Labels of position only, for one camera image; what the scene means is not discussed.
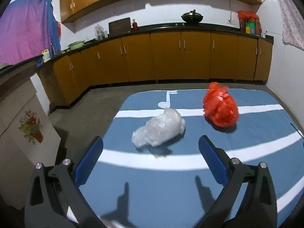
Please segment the glass jar on counter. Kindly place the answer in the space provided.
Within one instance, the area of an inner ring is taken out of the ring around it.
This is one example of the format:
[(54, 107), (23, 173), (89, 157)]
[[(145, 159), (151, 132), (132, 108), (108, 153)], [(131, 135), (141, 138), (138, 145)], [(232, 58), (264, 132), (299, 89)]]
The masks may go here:
[(96, 40), (98, 41), (108, 38), (107, 31), (104, 30), (104, 28), (99, 24), (95, 26), (94, 32), (95, 32)]

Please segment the colourful small box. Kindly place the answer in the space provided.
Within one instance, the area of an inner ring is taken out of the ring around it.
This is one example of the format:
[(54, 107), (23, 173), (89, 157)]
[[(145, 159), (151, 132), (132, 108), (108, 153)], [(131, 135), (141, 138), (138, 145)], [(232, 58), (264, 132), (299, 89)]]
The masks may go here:
[(51, 55), (48, 49), (42, 51), (42, 60), (43, 63), (46, 63), (47, 61), (49, 61), (51, 59)]

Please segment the dark cutting board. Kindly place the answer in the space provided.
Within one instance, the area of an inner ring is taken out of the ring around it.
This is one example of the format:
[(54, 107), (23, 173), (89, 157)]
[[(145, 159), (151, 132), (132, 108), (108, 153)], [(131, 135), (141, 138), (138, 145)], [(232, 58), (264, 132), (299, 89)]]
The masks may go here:
[(118, 36), (131, 31), (131, 19), (129, 17), (109, 23), (110, 36)]

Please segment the white plastic bag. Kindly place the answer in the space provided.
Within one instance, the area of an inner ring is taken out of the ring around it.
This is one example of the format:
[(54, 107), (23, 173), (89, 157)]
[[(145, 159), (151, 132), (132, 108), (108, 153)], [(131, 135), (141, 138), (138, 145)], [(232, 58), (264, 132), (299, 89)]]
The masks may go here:
[(154, 116), (132, 134), (131, 141), (136, 148), (149, 145), (158, 147), (171, 139), (183, 135), (185, 120), (171, 108), (164, 109), (161, 115)]

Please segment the red bag with bottles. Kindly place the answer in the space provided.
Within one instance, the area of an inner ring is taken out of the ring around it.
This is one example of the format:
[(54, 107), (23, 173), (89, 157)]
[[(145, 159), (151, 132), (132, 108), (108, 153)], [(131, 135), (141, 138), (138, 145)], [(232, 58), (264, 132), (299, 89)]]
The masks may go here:
[(240, 30), (250, 35), (261, 36), (262, 29), (258, 15), (251, 11), (238, 11)]

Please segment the red small bottle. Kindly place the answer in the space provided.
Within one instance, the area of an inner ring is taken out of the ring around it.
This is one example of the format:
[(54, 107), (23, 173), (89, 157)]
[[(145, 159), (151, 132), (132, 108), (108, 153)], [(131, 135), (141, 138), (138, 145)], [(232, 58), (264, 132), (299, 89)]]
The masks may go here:
[(137, 25), (137, 22), (135, 21), (135, 19), (132, 20), (132, 29), (133, 29), (133, 31), (137, 31), (137, 29), (138, 29), (138, 25)]

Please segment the purple blue hanging cloth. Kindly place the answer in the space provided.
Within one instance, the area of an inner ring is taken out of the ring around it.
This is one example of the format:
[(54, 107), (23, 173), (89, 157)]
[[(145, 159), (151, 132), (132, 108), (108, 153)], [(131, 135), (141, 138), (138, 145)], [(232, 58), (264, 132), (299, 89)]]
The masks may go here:
[(16, 65), (48, 50), (61, 52), (61, 26), (52, 0), (15, 0), (1, 16), (1, 63)]

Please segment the red plastic bag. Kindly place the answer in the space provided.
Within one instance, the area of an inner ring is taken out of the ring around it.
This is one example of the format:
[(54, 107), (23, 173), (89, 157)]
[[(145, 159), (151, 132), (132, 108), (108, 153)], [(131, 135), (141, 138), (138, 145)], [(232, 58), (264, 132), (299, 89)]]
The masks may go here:
[(228, 87), (212, 82), (203, 98), (204, 116), (214, 125), (228, 128), (236, 125), (239, 110), (234, 98), (228, 93)]

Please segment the white cabinet with flower sticker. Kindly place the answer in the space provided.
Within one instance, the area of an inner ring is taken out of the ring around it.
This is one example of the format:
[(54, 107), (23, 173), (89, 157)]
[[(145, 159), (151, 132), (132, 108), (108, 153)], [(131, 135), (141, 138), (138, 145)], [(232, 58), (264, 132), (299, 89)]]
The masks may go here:
[(1, 196), (25, 205), (35, 164), (53, 166), (61, 138), (44, 112), (31, 80), (1, 101)]

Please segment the lower wooden kitchen cabinets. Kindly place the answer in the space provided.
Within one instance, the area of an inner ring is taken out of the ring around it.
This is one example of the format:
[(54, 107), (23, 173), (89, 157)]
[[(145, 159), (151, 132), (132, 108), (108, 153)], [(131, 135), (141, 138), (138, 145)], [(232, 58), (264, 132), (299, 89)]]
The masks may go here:
[(72, 105), (102, 85), (170, 80), (267, 82), (274, 38), (156, 27), (65, 53), (38, 68), (50, 103)]

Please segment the pink floral hanging cloth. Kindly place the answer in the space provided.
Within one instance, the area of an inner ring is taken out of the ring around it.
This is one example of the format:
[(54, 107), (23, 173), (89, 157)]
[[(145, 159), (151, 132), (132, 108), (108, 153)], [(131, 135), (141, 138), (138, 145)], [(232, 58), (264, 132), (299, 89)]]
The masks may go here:
[(277, 0), (282, 17), (282, 41), (303, 51), (303, 17), (292, 0)]

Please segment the green pot on counter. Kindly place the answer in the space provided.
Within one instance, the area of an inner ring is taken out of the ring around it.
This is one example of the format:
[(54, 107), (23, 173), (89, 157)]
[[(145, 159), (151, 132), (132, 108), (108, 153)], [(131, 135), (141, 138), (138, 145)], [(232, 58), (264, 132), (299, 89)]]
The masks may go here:
[(76, 49), (84, 47), (84, 45), (85, 45), (85, 41), (76, 41), (76, 42), (71, 43), (68, 47), (71, 51), (74, 51)]

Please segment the black wok with lid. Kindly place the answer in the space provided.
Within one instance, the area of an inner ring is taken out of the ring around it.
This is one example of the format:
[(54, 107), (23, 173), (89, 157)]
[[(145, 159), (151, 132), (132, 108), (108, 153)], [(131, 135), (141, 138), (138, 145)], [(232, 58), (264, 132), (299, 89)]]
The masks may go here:
[(203, 15), (197, 13), (194, 9), (190, 12), (184, 13), (181, 18), (189, 25), (198, 25), (203, 20)]

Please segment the blue white striped tablecloth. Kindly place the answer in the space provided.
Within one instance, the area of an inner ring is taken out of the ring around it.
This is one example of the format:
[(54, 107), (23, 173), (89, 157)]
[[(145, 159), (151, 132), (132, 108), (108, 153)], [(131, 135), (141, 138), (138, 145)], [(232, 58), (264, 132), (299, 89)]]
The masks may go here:
[[(103, 137), (104, 149), (80, 193), (94, 213), (118, 227), (194, 227), (222, 191), (198, 148), (202, 135), (231, 158), (265, 162), (282, 224), (303, 194), (303, 138), (269, 93), (230, 89), (239, 120), (228, 131), (203, 115), (204, 89), (150, 91), (129, 96)], [(185, 119), (184, 135), (159, 147), (136, 149), (132, 133), (165, 107)]]

